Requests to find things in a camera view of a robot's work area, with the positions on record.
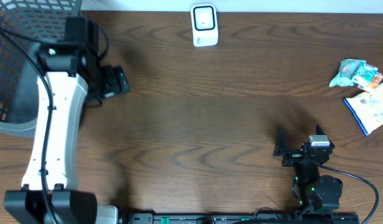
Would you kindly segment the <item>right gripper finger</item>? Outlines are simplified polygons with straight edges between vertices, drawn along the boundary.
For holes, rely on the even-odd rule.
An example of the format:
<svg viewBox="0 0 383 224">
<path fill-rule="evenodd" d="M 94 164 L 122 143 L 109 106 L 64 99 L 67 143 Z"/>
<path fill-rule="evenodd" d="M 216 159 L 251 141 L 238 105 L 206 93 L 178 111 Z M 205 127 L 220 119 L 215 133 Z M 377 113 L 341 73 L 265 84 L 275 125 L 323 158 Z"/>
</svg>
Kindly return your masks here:
<svg viewBox="0 0 383 224">
<path fill-rule="evenodd" d="M 277 129 L 277 139 L 273 151 L 274 157 L 284 156 L 288 152 L 287 143 L 281 127 Z"/>
<path fill-rule="evenodd" d="M 317 125 L 316 126 L 316 135 L 326 135 L 324 130 L 321 128 L 320 125 Z M 328 146 L 328 148 L 331 148 L 331 149 L 334 149 L 335 148 L 335 145 L 332 143 L 332 141 L 330 140 L 330 145 Z"/>
</svg>

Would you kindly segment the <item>large yellow snack bag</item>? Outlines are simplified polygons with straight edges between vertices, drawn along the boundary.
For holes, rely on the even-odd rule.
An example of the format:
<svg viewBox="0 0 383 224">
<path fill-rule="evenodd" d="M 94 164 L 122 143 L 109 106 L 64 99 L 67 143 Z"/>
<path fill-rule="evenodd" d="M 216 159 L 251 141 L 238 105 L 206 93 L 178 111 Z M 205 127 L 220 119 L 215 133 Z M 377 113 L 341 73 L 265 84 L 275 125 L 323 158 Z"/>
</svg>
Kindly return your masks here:
<svg viewBox="0 0 383 224">
<path fill-rule="evenodd" d="M 362 92 L 343 101 L 363 135 L 368 136 L 383 125 L 383 82 L 372 93 Z"/>
</svg>

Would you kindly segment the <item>light blue tissue pack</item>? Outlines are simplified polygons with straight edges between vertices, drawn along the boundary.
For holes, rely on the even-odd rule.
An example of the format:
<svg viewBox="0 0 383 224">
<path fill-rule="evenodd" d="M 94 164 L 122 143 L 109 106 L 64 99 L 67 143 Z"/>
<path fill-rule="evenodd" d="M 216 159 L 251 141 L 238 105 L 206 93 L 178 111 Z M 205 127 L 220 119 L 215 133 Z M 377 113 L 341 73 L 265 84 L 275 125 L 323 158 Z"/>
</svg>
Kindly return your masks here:
<svg viewBox="0 0 383 224">
<path fill-rule="evenodd" d="M 377 70 L 377 67 L 364 63 L 358 68 L 352 78 L 352 81 L 359 86 L 366 87 L 374 78 Z"/>
</svg>

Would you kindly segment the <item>teal snack packet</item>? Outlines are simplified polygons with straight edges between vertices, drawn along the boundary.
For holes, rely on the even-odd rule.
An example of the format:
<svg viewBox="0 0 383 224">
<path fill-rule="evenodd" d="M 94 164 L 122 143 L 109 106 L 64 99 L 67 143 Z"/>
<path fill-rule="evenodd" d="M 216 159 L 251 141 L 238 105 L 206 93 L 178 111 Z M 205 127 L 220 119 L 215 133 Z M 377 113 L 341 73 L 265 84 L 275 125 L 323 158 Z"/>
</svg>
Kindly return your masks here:
<svg viewBox="0 0 383 224">
<path fill-rule="evenodd" d="M 353 86 L 353 76 L 365 60 L 345 59 L 340 62 L 337 75 L 330 81 L 329 87 L 334 86 Z"/>
</svg>

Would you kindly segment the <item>small orange carton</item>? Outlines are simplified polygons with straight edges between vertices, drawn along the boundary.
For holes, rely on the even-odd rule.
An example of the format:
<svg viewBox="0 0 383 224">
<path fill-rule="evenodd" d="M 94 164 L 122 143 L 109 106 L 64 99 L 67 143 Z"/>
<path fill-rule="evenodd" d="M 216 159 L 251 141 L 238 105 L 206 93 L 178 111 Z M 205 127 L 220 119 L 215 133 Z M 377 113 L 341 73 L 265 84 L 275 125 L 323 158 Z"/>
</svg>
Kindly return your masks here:
<svg viewBox="0 0 383 224">
<path fill-rule="evenodd" d="M 373 92 L 376 90 L 376 88 L 378 87 L 382 79 L 383 79 L 383 74 L 377 72 L 373 76 L 371 81 L 369 81 L 368 83 L 364 83 L 363 85 L 358 85 L 358 88 L 367 92 Z"/>
</svg>

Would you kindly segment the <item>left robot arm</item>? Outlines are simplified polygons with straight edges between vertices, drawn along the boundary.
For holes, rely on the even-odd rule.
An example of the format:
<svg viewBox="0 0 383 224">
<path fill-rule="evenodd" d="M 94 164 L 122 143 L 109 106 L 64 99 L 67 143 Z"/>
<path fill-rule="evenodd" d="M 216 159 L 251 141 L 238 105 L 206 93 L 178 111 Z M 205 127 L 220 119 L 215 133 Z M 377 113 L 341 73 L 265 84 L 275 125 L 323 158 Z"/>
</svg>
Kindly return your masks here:
<svg viewBox="0 0 383 224">
<path fill-rule="evenodd" d="M 128 93 L 122 67 L 102 65 L 95 21 L 66 20 L 65 36 L 41 42 L 30 64 L 39 108 L 34 145 L 20 190 L 8 190 L 6 211 L 19 223 L 120 223 L 119 209 L 78 190 L 76 146 L 84 106 Z"/>
</svg>

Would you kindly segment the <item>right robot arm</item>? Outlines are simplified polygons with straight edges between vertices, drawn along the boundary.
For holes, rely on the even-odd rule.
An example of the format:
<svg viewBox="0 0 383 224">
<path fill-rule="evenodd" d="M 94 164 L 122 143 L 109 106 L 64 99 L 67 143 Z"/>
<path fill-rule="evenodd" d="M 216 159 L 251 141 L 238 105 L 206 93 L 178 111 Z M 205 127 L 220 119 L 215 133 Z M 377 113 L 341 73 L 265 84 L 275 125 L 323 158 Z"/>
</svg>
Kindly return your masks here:
<svg viewBox="0 0 383 224">
<path fill-rule="evenodd" d="M 313 215 L 331 217 L 333 211 L 339 209 L 342 181 L 319 172 L 319 166 L 329 160 L 334 148 L 320 126 L 300 149 L 288 148 L 282 129 L 277 130 L 273 156 L 281 157 L 282 166 L 293 167 L 295 171 L 293 194 L 300 201 L 300 208 L 292 215 L 295 219 L 303 220 Z"/>
</svg>

